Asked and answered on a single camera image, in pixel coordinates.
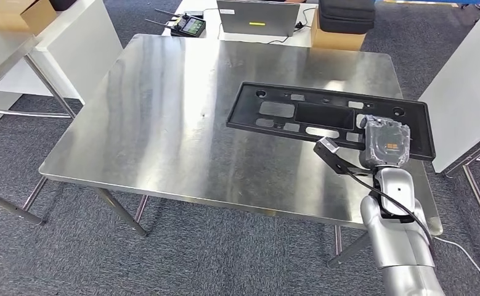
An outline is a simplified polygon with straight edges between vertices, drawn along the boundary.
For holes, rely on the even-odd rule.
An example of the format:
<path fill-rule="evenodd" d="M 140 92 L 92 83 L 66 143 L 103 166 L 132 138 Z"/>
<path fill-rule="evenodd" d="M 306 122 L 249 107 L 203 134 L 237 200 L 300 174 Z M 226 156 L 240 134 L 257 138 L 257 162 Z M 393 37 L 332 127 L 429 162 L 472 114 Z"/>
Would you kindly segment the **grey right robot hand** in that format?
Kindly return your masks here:
<path fill-rule="evenodd" d="M 359 161 L 364 168 L 404 166 L 410 158 L 410 127 L 398 121 L 365 115 L 360 123 L 364 149 Z"/>

